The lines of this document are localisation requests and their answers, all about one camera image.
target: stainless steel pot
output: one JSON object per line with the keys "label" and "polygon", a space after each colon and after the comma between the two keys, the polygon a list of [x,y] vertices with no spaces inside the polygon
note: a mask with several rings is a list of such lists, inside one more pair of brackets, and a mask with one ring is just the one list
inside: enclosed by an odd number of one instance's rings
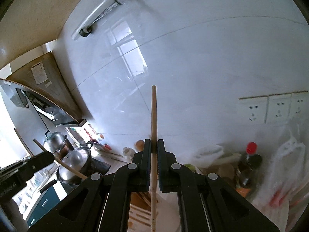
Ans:
{"label": "stainless steel pot", "polygon": [[[87,144],[90,144],[90,148],[92,147],[93,143],[88,141]],[[92,160],[90,148],[88,146],[82,146],[74,151],[68,153],[64,158],[63,162],[68,166],[74,168],[75,170],[79,171],[80,173],[89,176],[94,172],[94,162]],[[43,193],[52,185],[56,184],[57,181],[66,183],[66,184],[74,184],[78,185],[81,183],[81,178],[76,176],[74,173],[70,172],[63,166],[59,166],[57,172],[57,179],[52,180],[51,182],[47,183],[41,190],[40,193]]]}
{"label": "stainless steel pot", "polygon": [[46,140],[44,141],[44,147],[47,151],[53,153],[59,159],[63,159],[69,151],[73,151],[74,148],[67,138],[67,135],[61,132],[45,133]]}

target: screw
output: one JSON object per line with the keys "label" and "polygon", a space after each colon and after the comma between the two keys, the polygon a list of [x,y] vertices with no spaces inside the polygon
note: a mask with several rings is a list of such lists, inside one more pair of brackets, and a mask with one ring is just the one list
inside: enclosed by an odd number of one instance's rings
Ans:
{"label": "screw", "polygon": [[101,178],[101,175],[98,173],[93,173],[90,177],[92,180],[96,181]]}
{"label": "screw", "polygon": [[173,163],[173,164],[171,165],[171,167],[172,167],[173,169],[180,169],[180,168],[181,168],[181,165],[178,164],[178,163]]}
{"label": "screw", "polygon": [[208,178],[214,181],[218,179],[218,175],[216,173],[209,173]]}
{"label": "screw", "polygon": [[135,163],[130,163],[130,164],[128,165],[128,168],[129,168],[129,169],[135,169],[135,168],[137,168],[137,165],[136,165]]}

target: bottle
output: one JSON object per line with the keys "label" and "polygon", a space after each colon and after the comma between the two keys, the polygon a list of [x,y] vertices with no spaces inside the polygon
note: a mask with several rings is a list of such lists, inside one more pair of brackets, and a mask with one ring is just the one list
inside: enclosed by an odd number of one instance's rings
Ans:
{"label": "bottle", "polygon": [[257,144],[254,142],[250,142],[247,145],[246,153],[241,156],[240,161],[238,162],[238,167],[236,171],[236,175],[238,177],[240,176],[241,172],[243,172],[246,169],[249,169],[252,163],[255,164],[254,155],[255,155],[256,149],[257,149]]}
{"label": "bottle", "polygon": [[236,191],[246,197],[254,188],[255,176],[262,163],[262,157],[255,154],[257,145],[250,142],[247,145],[246,153],[242,155],[236,170]]}

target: white tile wall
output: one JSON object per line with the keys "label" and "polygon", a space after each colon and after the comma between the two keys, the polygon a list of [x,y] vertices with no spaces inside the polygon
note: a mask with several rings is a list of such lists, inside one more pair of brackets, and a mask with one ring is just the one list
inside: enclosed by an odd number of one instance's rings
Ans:
{"label": "white tile wall", "polygon": [[277,147],[284,125],[237,123],[237,98],[308,89],[309,27],[292,0],[126,0],[70,36],[99,0],[81,0],[53,50],[87,120],[121,152],[158,132],[181,156],[221,143]]}

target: red bottle cap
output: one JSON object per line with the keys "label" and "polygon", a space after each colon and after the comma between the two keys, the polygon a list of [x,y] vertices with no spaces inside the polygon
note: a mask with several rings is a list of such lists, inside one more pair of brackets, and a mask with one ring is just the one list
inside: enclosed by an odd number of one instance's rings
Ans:
{"label": "red bottle cap", "polygon": [[257,149],[257,144],[254,142],[250,142],[246,148],[247,154],[255,154],[256,149]]}

